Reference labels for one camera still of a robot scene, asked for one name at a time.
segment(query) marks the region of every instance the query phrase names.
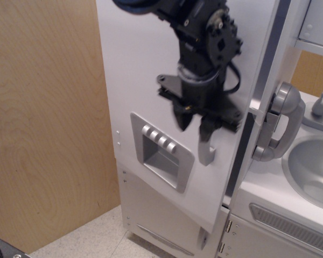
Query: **toy kitchen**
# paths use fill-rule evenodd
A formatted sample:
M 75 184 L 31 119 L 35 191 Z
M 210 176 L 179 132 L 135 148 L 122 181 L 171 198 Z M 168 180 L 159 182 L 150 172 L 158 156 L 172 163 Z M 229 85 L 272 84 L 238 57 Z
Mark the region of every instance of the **toy kitchen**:
M 177 258 L 323 257 L 323 0 L 97 0 L 123 225 Z

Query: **sink basin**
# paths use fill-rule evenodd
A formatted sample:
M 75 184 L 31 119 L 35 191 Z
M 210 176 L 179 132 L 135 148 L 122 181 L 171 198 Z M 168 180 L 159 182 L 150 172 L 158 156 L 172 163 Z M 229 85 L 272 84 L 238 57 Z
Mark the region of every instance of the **sink basin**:
M 295 191 L 323 208 L 323 136 L 295 140 L 282 158 L 282 167 Z

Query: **tile floor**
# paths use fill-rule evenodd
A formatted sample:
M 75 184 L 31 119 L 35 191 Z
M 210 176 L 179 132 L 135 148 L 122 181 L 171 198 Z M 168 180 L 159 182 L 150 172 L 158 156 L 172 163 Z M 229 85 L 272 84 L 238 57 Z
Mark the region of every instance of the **tile floor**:
M 49 245 L 32 258 L 174 258 L 122 226 L 121 206 Z

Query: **gray handle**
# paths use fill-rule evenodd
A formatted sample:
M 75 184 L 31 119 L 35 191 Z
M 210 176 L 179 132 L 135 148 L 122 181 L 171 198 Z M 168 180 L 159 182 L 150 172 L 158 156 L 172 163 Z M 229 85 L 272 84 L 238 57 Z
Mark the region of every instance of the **gray handle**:
M 284 114 L 289 118 L 289 123 L 287 124 L 286 131 L 279 141 L 271 139 L 271 146 L 276 146 L 275 148 L 268 147 L 273 152 L 273 158 L 278 159 L 282 157 L 286 151 L 290 148 L 303 121 L 303 116 L 305 112 L 305 103 L 301 100 L 296 109 L 291 112 Z
M 305 103 L 301 99 L 300 92 L 289 83 L 283 83 L 273 100 L 267 123 L 260 134 L 261 142 L 255 149 L 253 159 L 258 161 L 270 161 L 282 157 L 290 148 L 295 139 L 305 112 Z M 289 118 L 286 130 L 280 140 L 273 139 L 271 130 L 277 124 L 278 117 L 283 114 Z
M 202 165 L 208 166 L 211 164 L 215 157 L 215 149 L 210 146 L 209 141 L 201 141 L 201 137 L 199 138 L 199 161 Z

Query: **white countertop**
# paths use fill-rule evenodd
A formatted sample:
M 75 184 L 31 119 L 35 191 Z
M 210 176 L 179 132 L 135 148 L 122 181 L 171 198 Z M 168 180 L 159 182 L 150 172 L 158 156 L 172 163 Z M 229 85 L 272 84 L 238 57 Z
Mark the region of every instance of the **white countertop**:
M 301 94 L 305 103 L 316 98 Z M 322 131 L 301 125 L 297 138 L 307 135 L 323 135 Z M 288 183 L 282 169 L 282 159 L 270 162 L 253 161 L 241 189 L 278 205 L 298 216 L 297 221 L 306 221 L 308 226 L 323 232 L 323 209 L 302 198 Z

